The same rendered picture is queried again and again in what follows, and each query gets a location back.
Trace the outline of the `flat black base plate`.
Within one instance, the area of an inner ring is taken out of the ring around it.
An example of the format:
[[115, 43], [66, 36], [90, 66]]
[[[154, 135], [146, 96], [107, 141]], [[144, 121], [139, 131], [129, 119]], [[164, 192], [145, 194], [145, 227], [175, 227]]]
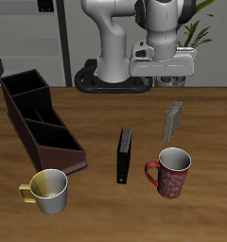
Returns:
[[108, 83], [94, 75], [97, 60], [89, 59], [75, 75], [75, 86], [86, 94], [142, 94], [153, 84], [152, 77], [129, 77], [119, 83]]

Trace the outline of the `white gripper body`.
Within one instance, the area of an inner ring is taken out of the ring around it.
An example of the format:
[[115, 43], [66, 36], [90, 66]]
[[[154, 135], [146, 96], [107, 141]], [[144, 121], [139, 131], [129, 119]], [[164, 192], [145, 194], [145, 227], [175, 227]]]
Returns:
[[178, 47], [176, 55], [167, 61], [150, 58], [132, 58], [132, 77], [189, 77], [194, 74], [194, 60], [197, 51], [192, 47]]

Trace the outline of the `dark brown desk caddy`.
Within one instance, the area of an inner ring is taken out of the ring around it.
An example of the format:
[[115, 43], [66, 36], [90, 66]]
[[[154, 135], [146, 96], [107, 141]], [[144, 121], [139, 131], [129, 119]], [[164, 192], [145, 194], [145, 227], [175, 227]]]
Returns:
[[49, 86], [36, 69], [0, 78], [9, 119], [39, 172], [67, 176], [88, 168], [83, 147], [55, 112]]

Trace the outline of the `dark vertical post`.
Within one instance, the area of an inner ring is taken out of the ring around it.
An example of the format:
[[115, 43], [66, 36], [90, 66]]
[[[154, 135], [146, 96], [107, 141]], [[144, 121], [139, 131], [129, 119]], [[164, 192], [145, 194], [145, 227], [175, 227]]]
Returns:
[[59, 31], [60, 31], [60, 39], [61, 39], [61, 53], [62, 53], [65, 85], [67, 87], [71, 87], [72, 74], [71, 74], [71, 63], [70, 63], [65, 10], [64, 10], [64, 0], [56, 0], [56, 6], [57, 6]]

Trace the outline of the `yellow and white mug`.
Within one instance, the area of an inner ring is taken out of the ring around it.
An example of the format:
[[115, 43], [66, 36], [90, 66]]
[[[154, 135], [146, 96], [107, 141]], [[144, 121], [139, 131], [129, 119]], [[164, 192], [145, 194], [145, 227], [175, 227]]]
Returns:
[[29, 184], [21, 184], [18, 188], [23, 202], [36, 203], [47, 215], [55, 215], [62, 211], [67, 201], [68, 180], [58, 169], [46, 169], [32, 177]]

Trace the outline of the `grey shelf unit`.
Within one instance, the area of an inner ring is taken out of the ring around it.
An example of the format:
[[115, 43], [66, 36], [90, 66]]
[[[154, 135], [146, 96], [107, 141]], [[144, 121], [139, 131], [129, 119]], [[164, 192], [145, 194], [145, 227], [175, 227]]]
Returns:
[[0, 0], [0, 78], [35, 69], [64, 87], [63, 0]]

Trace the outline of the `black book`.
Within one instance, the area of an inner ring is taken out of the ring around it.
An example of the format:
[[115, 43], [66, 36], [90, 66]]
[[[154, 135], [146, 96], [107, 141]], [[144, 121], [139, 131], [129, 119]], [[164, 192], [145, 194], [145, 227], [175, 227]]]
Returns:
[[117, 161], [116, 161], [116, 182], [127, 183], [130, 160], [131, 160], [131, 134], [132, 129], [122, 129], [120, 133]]

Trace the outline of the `pale grey book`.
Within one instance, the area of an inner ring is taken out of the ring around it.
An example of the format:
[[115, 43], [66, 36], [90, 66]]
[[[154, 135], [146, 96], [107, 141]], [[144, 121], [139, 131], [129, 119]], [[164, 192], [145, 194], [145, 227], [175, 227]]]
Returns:
[[182, 101], [175, 100], [172, 106], [166, 112], [166, 120], [163, 132], [163, 141], [169, 143], [176, 133], [182, 114]]

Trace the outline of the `red patterned mug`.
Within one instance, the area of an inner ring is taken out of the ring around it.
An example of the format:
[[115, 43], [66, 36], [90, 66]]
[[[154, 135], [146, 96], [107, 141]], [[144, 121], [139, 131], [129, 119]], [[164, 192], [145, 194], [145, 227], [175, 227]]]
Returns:
[[[148, 180], [157, 187], [159, 194], [167, 199], [177, 198], [191, 166], [191, 157], [180, 148], [168, 147], [159, 154], [159, 161], [151, 161], [145, 165], [145, 174]], [[148, 171], [156, 167], [158, 179], [154, 180]]]

